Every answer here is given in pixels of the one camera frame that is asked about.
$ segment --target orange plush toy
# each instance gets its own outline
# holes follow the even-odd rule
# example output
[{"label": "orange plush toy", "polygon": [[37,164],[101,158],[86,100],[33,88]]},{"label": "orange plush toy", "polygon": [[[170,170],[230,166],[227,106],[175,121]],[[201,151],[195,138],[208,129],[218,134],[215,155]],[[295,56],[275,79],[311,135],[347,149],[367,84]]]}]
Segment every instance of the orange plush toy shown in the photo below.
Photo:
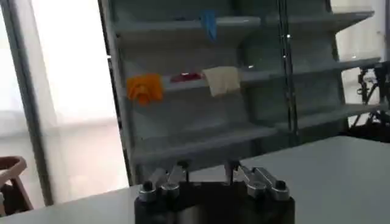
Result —
[{"label": "orange plush toy", "polygon": [[163,87],[159,74],[145,74],[127,79],[127,97],[146,106],[163,99]]}]

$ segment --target blue object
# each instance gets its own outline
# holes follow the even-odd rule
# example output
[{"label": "blue object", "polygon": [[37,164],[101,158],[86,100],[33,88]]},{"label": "blue object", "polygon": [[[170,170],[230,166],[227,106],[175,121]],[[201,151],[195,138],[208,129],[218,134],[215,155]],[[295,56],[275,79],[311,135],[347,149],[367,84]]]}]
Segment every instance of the blue object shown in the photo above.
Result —
[{"label": "blue object", "polygon": [[200,15],[200,23],[206,30],[207,36],[211,41],[217,40],[217,24],[214,10],[203,10]]}]

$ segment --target shelf board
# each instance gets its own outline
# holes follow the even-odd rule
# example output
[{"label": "shelf board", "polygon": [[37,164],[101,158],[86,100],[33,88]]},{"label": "shelf board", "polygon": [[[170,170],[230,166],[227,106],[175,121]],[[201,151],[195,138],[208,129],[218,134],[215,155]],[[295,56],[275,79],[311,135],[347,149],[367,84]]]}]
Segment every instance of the shelf board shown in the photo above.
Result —
[{"label": "shelf board", "polygon": [[[334,12],[308,16],[289,16],[289,28],[292,34],[300,34],[302,32],[324,32],[333,31],[339,32],[348,28],[362,20],[370,18],[374,15],[372,10],[362,10],[357,12]],[[266,27],[274,27],[278,25],[279,18],[268,17],[264,24]]]},{"label": "shelf board", "polygon": [[[298,127],[308,128],[314,127],[329,122],[338,121],[351,116],[356,116],[364,113],[369,113],[377,110],[389,110],[387,104],[378,105],[362,105],[362,104],[345,104],[339,107],[323,108],[321,110],[312,111],[311,113],[299,115]],[[275,124],[276,127],[286,130],[288,124],[286,122],[279,122]]]},{"label": "shelf board", "polygon": [[[294,75],[304,75],[308,73],[328,72],[334,70],[343,71],[346,69],[357,68],[360,66],[372,65],[379,60],[380,58],[364,58],[351,61],[334,62],[329,63],[327,65],[319,65],[313,67],[301,66],[295,69]],[[240,79],[243,85],[253,82],[262,82],[270,79],[277,79],[284,76],[280,71],[248,71],[241,69],[239,73],[241,74]],[[208,87],[208,83],[205,79],[172,83],[171,77],[164,76],[162,78],[162,82],[166,92]]]},{"label": "shelf board", "polygon": [[187,131],[175,136],[149,138],[137,142],[132,159],[136,163],[149,163],[161,159],[188,156],[230,144],[272,136],[276,133],[276,128],[251,123]]},{"label": "shelf board", "polygon": [[[241,42],[260,28],[261,19],[253,16],[217,18],[217,42]],[[180,44],[213,44],[199,20],[133,22],[115,24],[119,42],[132,47],[177,47]]]}]

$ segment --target table surface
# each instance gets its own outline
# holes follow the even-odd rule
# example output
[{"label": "table surface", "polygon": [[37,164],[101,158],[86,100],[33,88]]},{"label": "table surface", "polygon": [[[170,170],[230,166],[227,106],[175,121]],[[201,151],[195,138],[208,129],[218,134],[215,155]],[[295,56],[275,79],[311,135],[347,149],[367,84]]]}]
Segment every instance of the table surface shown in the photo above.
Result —
[{"label": "table surface", "polygon": [[[242,161],[285,180],[297,224],[388,223],[390,145],[334,137]],[[194,172],[193,181],[224,180],[223,166]],[[0,219],[9,224],[134,223],[139,186]]]}]

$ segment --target white towel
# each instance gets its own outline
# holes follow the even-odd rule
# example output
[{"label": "white towel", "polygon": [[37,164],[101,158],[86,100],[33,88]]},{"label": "white towel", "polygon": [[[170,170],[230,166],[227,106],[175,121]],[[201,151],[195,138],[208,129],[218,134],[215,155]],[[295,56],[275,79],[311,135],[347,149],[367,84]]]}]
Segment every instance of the white towel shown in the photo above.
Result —
[{"label": "white towel", "polygon": [[204,69],[203,74],[206,76],[213,97],[240,89],[239,74],[236,67],[221,66]]}]

